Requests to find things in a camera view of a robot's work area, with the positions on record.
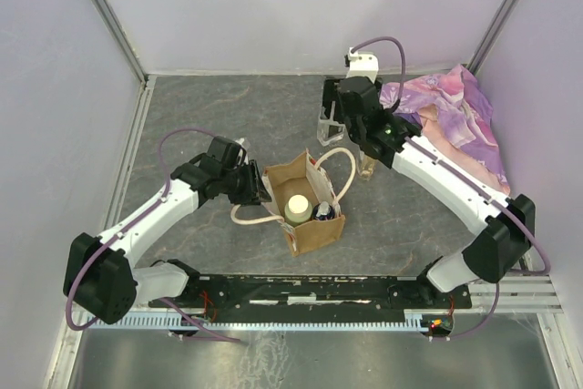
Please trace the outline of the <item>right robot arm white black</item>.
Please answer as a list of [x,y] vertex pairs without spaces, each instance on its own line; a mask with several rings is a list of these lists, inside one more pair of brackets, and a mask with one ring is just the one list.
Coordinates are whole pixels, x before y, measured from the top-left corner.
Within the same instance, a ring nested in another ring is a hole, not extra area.
[[461,285],[499,282],[535,245],[534,203],[524,195],[509,198],[469,175],[439,152],[416,124],[383,108],[380,91],[380,83],[367,77],[327,77],[321,114],[344,128],[366,157],[431,193],[474,236],[462,250],[426,269],[416,286],[418,300],[435,308]]

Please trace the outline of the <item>clear bottle dark cap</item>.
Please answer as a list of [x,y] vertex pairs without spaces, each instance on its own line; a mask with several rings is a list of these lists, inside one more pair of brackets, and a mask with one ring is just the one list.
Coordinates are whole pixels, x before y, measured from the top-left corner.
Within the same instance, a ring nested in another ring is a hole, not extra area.
[[318,117],[316,137],[323,147],[340,142],[344,138],[345,126],[336,122],[333,117],[325,115],[322,107]]

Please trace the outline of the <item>brown canvas tote bag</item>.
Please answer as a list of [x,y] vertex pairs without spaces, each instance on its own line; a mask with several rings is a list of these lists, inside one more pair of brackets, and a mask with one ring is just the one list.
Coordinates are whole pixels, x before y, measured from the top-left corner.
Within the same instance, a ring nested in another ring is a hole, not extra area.
[[[323,167],[324,161],[337,154],[346,156],[350,163],[348,178],[340,190],[334,189],[332,180]],[[261,203],[267,211],[265,216],[257,219],[242,219],[238,216],[240,206],[235,205],[230,211],[230,218],[234,223],[242,226],[277,222],[281,226],[291,255],[294,257],[316,251],[340,239],[345,223],[341,200],[352,186],[355,175],[356,160],[349,149],[333,148],[318,159],[305,150],[292,162],[269,166],[263,171],[263,182],[272,197],[272,202]],[[311,218],[297,227],[291,226],[284,218],[284,208],[288,199],[297,194],[305,196],[313,207],[323,201],[329,202],[335,210],[336,217],[325,221]]]

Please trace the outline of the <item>purple pink patterned cloth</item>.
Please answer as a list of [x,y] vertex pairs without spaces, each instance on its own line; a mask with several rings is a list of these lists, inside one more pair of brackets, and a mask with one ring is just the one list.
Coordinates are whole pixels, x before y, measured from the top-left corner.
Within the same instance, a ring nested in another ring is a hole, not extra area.
[[475,76],[458,65],[447,73],[416,77],[382,87],[383,107],[413,121],[442,154],[488,187],[511,192],[500,150],[491,129],[493,108]]

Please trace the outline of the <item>amber bottle white cap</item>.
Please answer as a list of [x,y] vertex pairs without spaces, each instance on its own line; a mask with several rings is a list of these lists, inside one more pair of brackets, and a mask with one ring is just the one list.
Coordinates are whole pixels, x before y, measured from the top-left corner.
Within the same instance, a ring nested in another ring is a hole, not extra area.
[[360,151],[357,159],[357,171],[359,177],[364,180],[370,180],[373,176],[376,164],[376,159],[372,159]]

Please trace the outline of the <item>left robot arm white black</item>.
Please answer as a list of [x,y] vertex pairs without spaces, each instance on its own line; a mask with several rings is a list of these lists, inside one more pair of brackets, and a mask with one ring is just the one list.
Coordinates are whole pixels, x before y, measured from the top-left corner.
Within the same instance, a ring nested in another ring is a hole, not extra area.
[[271,201],[255,160],[240,143],[217,136],[209,148],[179,165],[165,184],[125,219],[98,235],[85,232],[71,243],[63,293],[72,329],[72,308],[113,324],[136,304],[172,299],[181,307],[199,301],[196,272],[179,261],[139,268],[140,258],[179,221],[224,195],[234,206]]

